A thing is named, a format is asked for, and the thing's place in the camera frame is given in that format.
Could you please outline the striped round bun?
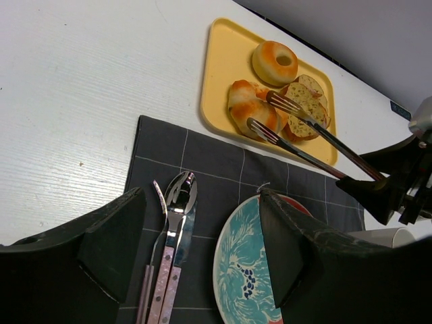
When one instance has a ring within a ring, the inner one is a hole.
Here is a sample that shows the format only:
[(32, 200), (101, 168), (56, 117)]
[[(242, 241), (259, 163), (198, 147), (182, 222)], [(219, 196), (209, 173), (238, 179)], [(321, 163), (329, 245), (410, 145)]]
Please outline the striped round bun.
[(247, 80), (235, 81), (229, 89), (228, 110), (239, 131), (254, 140), (261, 138), (247, 125), (249, 117), (261, 122), (275, 133), (283, 130), (288, 114), (266, 102), (268, 88)]

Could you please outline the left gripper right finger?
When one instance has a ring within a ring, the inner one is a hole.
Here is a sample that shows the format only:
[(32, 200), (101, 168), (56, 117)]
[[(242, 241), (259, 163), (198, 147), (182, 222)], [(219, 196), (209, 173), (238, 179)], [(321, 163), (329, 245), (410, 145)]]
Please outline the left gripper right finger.
[(388, 248), (308, 216), (271, 190), (259, 216), (284, 323), (430, 323), (431, 239)]

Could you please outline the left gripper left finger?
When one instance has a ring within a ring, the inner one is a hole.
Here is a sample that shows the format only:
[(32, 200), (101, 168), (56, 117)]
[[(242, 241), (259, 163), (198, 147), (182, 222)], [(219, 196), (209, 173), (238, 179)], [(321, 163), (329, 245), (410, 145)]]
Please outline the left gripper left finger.
[(63, 225), (1, 246), (2, 323), (114, 323), (126, 301), (146, 196), (133, 188)]

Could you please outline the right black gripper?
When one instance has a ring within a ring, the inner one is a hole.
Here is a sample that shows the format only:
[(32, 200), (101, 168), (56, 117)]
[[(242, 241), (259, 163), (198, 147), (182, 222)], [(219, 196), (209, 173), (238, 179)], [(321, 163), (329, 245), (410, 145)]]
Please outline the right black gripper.
[(355, 198), (382, 225), (395, 211), (399, 222), (414, 224), (418, 218), (431, 218), (431, 134), (407, 139), (360, 156), (364, 172), (373, 179), (379, 173), (390, 177), (368, 182), (344, 177), (336, 186)]

